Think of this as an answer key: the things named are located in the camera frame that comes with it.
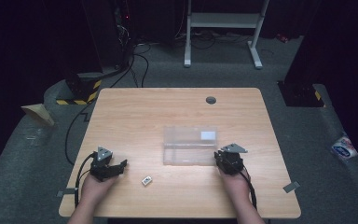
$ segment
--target human hand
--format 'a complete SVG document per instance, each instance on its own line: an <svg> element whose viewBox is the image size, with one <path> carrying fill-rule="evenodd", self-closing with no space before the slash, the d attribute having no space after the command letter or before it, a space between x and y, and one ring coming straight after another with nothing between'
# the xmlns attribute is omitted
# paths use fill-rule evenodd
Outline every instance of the human hand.
<svg viewBox="0 0 358 224"><path fill-rule="evenodd" d="M114 176L101 182L95 176L88 174L81 189L80 203L86 203L89 206L95 207L101 202L117 179L118 176Z"/></svg>
<svg viewBox="0 0 358 224"><path fill-rule="evenodd" d="M246 170L241 171L246 178L250 179ZM263 219L253 207L249 199L249 185L241 174L226 175L219 169L228 197L234 205L239 224L264 224Z"/></svg>
<svg viewBox="0 0 358 224"><path fill-rule="evenodd" d="M248 179L249 175L246 171L241 171ZM219 169L220 176L223 179L225 190L228 197L235 203L237 200L249 201L249 185L241 174L226 175Z"/></svg>

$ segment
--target wooden table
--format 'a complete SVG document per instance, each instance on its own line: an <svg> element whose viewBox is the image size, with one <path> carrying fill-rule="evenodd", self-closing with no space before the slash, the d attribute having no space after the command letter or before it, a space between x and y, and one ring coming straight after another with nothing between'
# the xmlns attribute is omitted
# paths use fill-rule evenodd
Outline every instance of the wooden table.
<svg viewBox="0 0 358 224"><path fill-rule="evenodd" d="M216 103L206 103L208 96ZM282 189L291 180L261 92L253 88L101 90L67 188L75 186L81 162L102 146L113 151L111 164L129 164L96 217L235 217L216 166L163 164L166 126L216 127L219 148L236 143L248 149L241 156L261 217L300 216L296 194ZM145 187L148 175L153 182ZM64 195L60 215L73 211L74 195Z"/></svg>

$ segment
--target gray carpet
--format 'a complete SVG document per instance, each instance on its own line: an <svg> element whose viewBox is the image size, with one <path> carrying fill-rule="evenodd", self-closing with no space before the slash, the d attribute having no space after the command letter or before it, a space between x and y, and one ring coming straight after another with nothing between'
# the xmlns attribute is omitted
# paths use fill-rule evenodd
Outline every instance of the gray carpet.
<svg viewBox="0 0 358 224"><path fill-rule="evenodd" d="M343 131L323 85L315 85L326 107L287 107L277 85L296 55L301 39L287 44L261 38L257 45L264 65L255 70L245 42L215 43L208 49L192 50L192 66L183 67L184 47L141 46L149 62L145 87L256 87L261 90L296 190L302 215L297 219L273 219L271 223L358 223L358 157L344 165L328 151ZM194 41L198 47L211 42ZM139 85L146 69L143 58L135 56L133 71ZM120 75L103 80L101 88L113 85ZM24 116L7 141L0 157L0 223L65 223L58 214L61 198L72 171L64 155L65 135L83 105L56 105L55 97L63 85L46 91L48 111L56 121L52 129L39 127ZM131 73L115 88L135 87ZM92 113L93 105L85 112ZM68 138L68 155L74 161L88 123L85 116L74 122ZM95 218L96 223L106 223ZM145 223L147 220L117 220L115 223ZM183 223L166 220L167 223Z"/></svg>

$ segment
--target metal frame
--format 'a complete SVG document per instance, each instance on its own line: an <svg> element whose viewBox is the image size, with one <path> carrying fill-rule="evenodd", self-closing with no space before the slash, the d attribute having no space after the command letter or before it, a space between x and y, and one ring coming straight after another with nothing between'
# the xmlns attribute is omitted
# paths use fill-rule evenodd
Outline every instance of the metal frame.
<svg viewBox="0 0 358 224"><path fill-rule="evenodd" d="M255 28L254 38L248 41L248 47L252 54L256 69L263 68L255 45L263 26L269 0L264 0L261 12L257 14L235 14L235 13L192 13L191 0L188 0L186 47L184 67L191 66L191 27L223 27L223 28Z"/></svg>

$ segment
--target clear container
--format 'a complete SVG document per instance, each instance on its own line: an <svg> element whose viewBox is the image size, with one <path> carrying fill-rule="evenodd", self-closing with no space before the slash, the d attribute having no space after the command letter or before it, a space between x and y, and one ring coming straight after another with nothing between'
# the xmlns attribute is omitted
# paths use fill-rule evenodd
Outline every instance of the clear container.
<svg viewBox="0 0 358 224"><path fill-rule="evenodd" d="M164 165L215 165L215 127L165 127Z"/></svg>

